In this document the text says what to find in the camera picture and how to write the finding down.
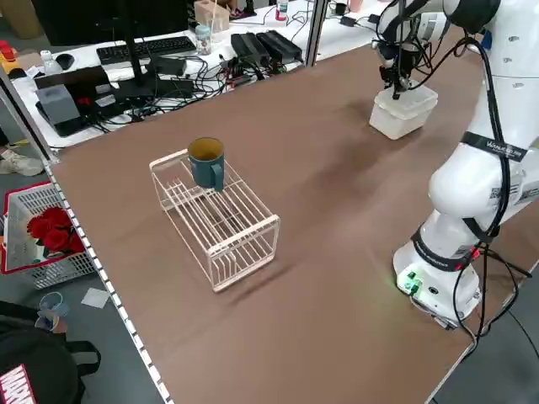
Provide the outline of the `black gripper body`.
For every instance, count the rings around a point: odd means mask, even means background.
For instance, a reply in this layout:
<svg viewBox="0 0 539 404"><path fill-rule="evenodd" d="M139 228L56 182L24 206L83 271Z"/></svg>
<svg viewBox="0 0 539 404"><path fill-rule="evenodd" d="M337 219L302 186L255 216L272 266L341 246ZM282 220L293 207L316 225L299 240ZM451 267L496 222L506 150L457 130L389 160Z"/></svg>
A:
<svg viewBox="0 0 539 404"><path fill-rule="evenodd" d="M419 61L419 48L410 44L405 44L404 47L380 44L380 58L382 80L410 78L412 70Z"/></svg>

